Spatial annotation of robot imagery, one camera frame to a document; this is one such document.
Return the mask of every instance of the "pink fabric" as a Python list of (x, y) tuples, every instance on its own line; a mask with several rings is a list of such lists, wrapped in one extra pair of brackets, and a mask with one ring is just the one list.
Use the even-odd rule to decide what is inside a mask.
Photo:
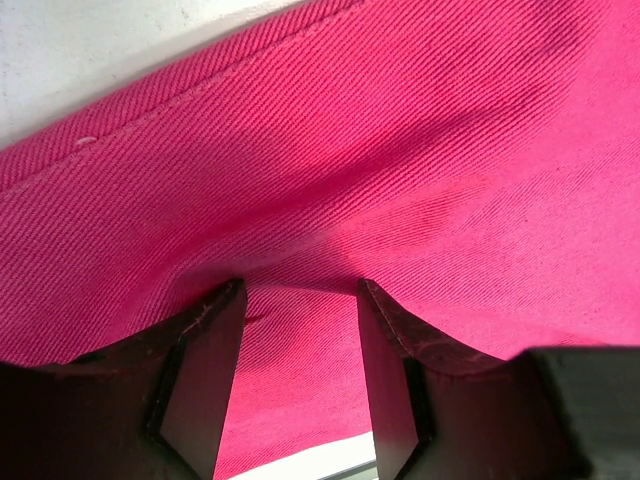
[(639, 6), (316, 0), (5, 150), (1, 358), (245, 277), (228, 478), (370, 428), (361, 276), (500, 357), (639, 343)]

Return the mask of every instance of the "clamp jaw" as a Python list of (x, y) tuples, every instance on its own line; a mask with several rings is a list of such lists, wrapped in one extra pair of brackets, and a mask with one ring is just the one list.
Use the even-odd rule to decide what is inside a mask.
[[(361, 280), (380, 480), (640, 479), (640, 349), (504, 362)], [(213, 476), (244, 328), (241, 280), (68, 365), (0, 364), (0, 478)]]

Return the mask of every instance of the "seam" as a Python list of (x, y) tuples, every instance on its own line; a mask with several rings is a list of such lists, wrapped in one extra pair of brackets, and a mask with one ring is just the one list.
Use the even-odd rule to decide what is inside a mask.
[(96, 148), (101, 147), (102, 144), (109, 140), (114, 140), (118, 138), (125, 137), (127, 134), (132, 133), (136, 129), (143, 127), (153, 120), (155, 120), (160, 115), (170, 111), (173, 108), (176, 108), (182, 105), (184, 102), (197, 97), (206, 91), (210, 86), (215, 83), (226, 79), (229, 76), (232, 76), (244, 68), (252, 65), (256, 61), (260, 60), (267, 53), (277, 51), (280, 48), (283, 48), (289, 44), (298, 42), (308, 36), (314, 35), (321, 31), (324, 28), (327, 28), (334, 23), (339, 21), (343, 21), (349, 16), (355, 14), (360, 10), (361, 7), (367, 3), (368, 0), (354, 0), (348, 5), (322, 17), (319, 18), (309, 25), (306, 25), (294, 32), (286, 35), (285, 37), (273, 41), (271, 43), (266, 44), (261, 49), (239, 58), (235, 62), (231, 63), (227, 67), (222, 70), (217, 70), (212, 72), (210, 76), (203, 79), (199, 83), (189, 87), (187, 90), (184, 90), (172, 97), (166, 99), (162, 103), (156, 105), (150, 110), (146, 110), (142, 112), (137, 117), (129, 120), (128, 122), (116, 127), (113, 131), (109, 132), (106, 135), (101, 136), (97, 141), (87, 144), (85, 147), (76, 150), (72, 153), (69, 153), (63, 157), (51, 160), (46, 165), (44, 165), (41, 169), (30, 173), (24, 178), (17, 180), (15, 183), (8, 185), (3, 190), (0, 190), (0, 201), (6, 200), (13, 195), (16, 195), (27, 188), (29, 188), (39, 177), (42, 175), (50, 174), (54, 169), (65, 168), (71, 162), (79, 162), (85, 160)]

